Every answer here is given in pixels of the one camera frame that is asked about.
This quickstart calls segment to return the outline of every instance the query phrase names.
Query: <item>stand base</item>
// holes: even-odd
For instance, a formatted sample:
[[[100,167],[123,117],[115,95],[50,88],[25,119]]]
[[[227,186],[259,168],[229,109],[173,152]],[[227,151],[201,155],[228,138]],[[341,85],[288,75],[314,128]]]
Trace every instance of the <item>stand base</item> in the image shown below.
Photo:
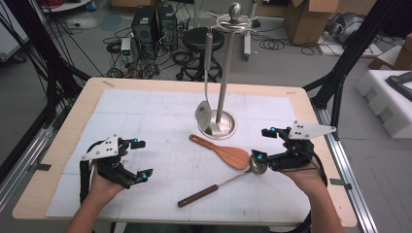
[[[209,127],[202,131],[199,127],[200,132],[208,138],[220,140],[230,138],[237,129],[237,121],[233,115],[222,111],[221,122],[216,123],[217,110],[212,110],[212,118]]]

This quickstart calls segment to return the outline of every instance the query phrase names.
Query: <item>black stool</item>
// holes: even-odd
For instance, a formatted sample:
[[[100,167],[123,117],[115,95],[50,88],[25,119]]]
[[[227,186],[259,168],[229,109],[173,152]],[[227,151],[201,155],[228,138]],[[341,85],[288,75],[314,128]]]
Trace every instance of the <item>black stool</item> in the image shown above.
[[[208,32],[209,28],[207,27],[197,27],[193,28],[185,33],[182,38],[183,44],[189,50],[194,52],[200,53],[199,57],[193,58],[187,61],[181,69],[181,72],[176,75],[176,78],[180,81],[183,78],[183,75],[186,74],[191,81],[204,81],[204,62],[205,62],[205,50],[206,50],[206,33]],[[221,65],[216,61],[215,57],[213,56],[213,52],[219,50],[224,45],[224,35],[212,29],[213,35],[213,43],[212,43],[212,63],[210,70],[217,70],[216,75],[208,74],[208,80],[213,82],[216,81],[216,77],[222,77],[223,71]],[[194,61],[198,60],[197,66],[190,66]],[[196,73],[194,75],[190,74],[188,70],[194,70]]]

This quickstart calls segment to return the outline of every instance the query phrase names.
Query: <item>wooden spoon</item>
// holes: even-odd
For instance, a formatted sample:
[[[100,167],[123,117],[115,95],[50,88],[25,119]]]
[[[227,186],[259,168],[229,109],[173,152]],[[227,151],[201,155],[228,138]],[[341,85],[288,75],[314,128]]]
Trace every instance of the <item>wooden spoon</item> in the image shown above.
[[[236,169],[245,169],[249,165],[250,156],[244,150],[232,147],[217,146],[194,134],[191,134],[189,139],[207,149],[213,150],[221,159],[223,159],[224,162]]]

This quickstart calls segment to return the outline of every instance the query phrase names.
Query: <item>ladle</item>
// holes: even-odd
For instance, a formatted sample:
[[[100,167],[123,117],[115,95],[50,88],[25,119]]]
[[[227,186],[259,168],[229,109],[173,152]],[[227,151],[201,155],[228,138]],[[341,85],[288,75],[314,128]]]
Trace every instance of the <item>ladle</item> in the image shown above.
[[[208,32],[206,33],[206,48],[205,48],[205,61],[204,61],[204,77],[205,77],[205,98],[200,102],[199,106],[197,107],[196,111],[194,112],[194,116],[197,119],[197,124],[202,132],[204,132],[208,127],[212,119],[212,110],[210,108],[209,99],[207,98],[207,82],[209,79],[208,71],[210,70],[210,62],[212,59],[212,43],[213,43],[213,34],[212,28],[209,28]]]
[[[185,198],[185,199],[183,199],[182,201],[178,202],[178,206],[179,206],[180,208],[182,208],[182,207],[184,207],[184,206],[186,206],[186,205],[194,202],[195,200],[198,200],[198,199],[200,199],[200,198],[202,198],[202,197],[204,197],[204,196],[206,196],[206,195],[208,195],[208,194],[210,194],[210,193],[218,190],[220,186],[222,186],[222,185],[224,185],[224,184],[226,184],[226,183],[229,183],[229,182],[231,182],[231,181],[233,181],[233,180],[236,180],[236,179],[242,177],[243,175],[249,174],[249,173],[251,173],[251,172],[253,172],[253,173],[257,174],[257,175],[261,175],[261,174],[263,174],[264,172],[266,172],[266,170],[267,170],[267,166],[264,165],[264,164],[257,163],[255,156],[252,154],[252,156],[251,156],[251,158],[250,158],[250,160],[249,160],[249,169],[248,169],[248,170],[246,170],[245,172],[243,172],[243,173],[241,173],[241,174],[239,174],[239,175],[236,175],[235,177],[230,178],[230,179],[227,180],[227,181],[224,181],[224,182],[219,183],[219,184],[213,184],[213,185],[210,186],[210,187],[207,187],[207,188],[205,188],[205,189],[203,189],[203,190],[201,190],[201,191],[199,191],[199,192],[197,192],[197,193],[194,193],[192,196],[190,196],[190,197],[188,197],[188,198]]]

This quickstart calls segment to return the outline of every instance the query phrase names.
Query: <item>gray floor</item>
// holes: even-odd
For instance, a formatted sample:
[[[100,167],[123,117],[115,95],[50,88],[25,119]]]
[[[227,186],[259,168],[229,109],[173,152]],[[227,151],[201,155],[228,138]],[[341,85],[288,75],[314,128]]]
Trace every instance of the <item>gray floor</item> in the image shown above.
[[[110,68],[110,54],[105,38],[130,25],[131,14],[114,11],[102,4],[91,15],[98,26],[77,31],[73,37],[103,74]],[[59,18],[79,16],[84,9],[59,14]],[[214,24],[206,16],[200,25]],[[271,29],[281,25],[279,19],[261,20],[261,29]],[[284,29],[268,32],[276,38],[287,38]],[[76,49],[74,43],[66,41],[71,55],[79,69],[93,76],[99,73],[90,65],[86,57]],[[314,48],[314,55],[305,55],[301,48],[285,47],[283,50],[263,50],[258,42],[252,41],[252,56],[249,61],[242,59],[242,38],[235,38],[230,69],[230,83],[304,86],[327,74],[338,57],[320,55]],[[380,43],[382,50],[391,46]],[[223,64],[223,50],[215,52],[215,57]],[[370,58],[361,58],[345,82],[339,136],[349,158],[361,192],[373,216],[379,232],[412,232],[412,140],[394,140],[387,134],[382,124],[367,107],[355,85],[368,71]],[[167,67],[170,60],[160,68]],[[180,70],[176,65],[165,69],[154,79],[175,80]],[[45,94],[40,86],[32,65],[8,62],[0,64],[0,162],[10,153],[25,130],[46,105]],[[12,210],[30,174],[18,187],[14,197],[0,214],[0,232],[59,232],[67,221],[26,221],[13,219]],[[109,232],[108,223],[99,223],[97,232]],[[361,232],[359,227],[347,228],[346,232]]]

